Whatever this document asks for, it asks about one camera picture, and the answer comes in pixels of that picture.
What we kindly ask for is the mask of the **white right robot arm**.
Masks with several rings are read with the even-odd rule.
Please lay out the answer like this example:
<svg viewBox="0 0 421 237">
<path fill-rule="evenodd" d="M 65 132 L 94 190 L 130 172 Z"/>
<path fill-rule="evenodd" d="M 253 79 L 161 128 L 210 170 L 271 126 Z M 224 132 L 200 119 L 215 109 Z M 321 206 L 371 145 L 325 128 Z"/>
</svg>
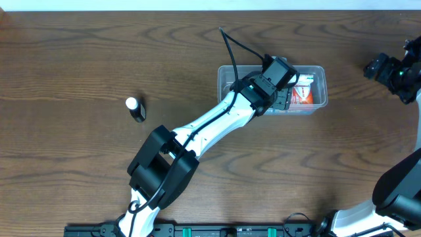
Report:
<svg viewBox="0 0 421 237">
<path fill-rule="evenodd" d="M 402 103 L 420 103 L 420 39 L 407 40 L 399 60 L 380 53 L 364 77 L 385 86 Z M 420 229 L 420 142 L 414 152 L 386 171 L 372 198 L 324 217 L 313 236 L 402 236 Z"/>
</svg>

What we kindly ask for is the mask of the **dark bottle white cap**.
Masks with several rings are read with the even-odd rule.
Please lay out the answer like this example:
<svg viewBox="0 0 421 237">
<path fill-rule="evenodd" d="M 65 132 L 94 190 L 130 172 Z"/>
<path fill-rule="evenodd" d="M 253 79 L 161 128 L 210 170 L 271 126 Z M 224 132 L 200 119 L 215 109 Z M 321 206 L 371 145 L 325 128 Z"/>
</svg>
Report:
<svg viewBox="0 0 421 237">
<path fill-rule="evenodd" d="M 140 100 L 134 97 L 129 97 L 125 101 L 125 104 L 136 122 L 143 122 L 146 119 L 145 107 Z"/>
</svg>

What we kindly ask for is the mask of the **white sachet packet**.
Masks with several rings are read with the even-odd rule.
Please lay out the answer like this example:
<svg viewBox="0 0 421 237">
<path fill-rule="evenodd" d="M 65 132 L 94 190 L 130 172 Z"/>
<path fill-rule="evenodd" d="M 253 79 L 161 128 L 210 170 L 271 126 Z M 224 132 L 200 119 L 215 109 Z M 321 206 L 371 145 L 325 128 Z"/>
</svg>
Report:
<svg viewBox="0 0 421 237">
<path fill-rule="evenodd" d="M 296 86 L 309 86 L 314 82 L 314 76 L 311 74 L 301 74 Z"/>
</svg>

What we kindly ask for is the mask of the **red small box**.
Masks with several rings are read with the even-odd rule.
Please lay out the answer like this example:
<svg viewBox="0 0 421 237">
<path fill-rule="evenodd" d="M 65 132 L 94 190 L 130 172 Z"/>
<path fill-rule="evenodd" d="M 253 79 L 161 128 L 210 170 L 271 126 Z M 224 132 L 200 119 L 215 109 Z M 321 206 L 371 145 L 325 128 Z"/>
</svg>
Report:
<svg viewBox="0 0 421 237">
<path fill-rule="evenodd" d="M 296 85 L 293 87 L 291 95 L 291 104 L 294 105 L 311 105 L 313 104 L 313 96 L 310 85 Z"/>
</svg>

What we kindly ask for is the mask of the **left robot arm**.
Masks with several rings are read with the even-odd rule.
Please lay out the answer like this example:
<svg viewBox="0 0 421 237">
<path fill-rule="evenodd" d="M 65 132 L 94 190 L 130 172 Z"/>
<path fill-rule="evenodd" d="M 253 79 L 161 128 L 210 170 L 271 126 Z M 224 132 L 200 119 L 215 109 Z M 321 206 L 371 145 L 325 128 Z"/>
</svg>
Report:
<svg viewBox="0 0 421 237">
<path fill-rule="evenodd" d="M 298 70 L 283 58 L 269 58 L 261 71 L 236 78 L 225 98 L 195 121 L 169 131 L 154 129 L 128 166 L 131 200 L 118 221 L 119 236 L 148 236 L 158 212 L 189 184 L 199 159 L 215 143 L 259 117 L 292 88 Z"/>
</svg>

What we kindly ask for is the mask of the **clear plastic container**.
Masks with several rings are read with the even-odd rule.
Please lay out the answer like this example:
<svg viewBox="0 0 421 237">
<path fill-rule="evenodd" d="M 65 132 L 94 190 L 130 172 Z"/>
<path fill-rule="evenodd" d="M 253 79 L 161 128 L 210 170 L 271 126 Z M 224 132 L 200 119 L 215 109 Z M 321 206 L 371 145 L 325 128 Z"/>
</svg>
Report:
<svg viewBox="0 0 421 237">
<path fill-rule="evenodd" d="M 310 115 L 315 110 L 325 107 L 328 104 L 328 91 L 326 85 L 326 75 L 324 69 L 317 65 L 296 65 L 295 68 L 301 74 L 311 74 L 314 76 L 314 82 L 310 85 L 313 96 L 313 104 L 311 105 L 294 105 L 291 104 L 287 111 L 270 112 L 266 111 L 266 115 Z M 223 65 L 218 69 L 217 80 L 217 97 L 218 101 L 222 101 L 230 87 L 235 81 L 234 69 L 231 65 Z"/>
</svg>

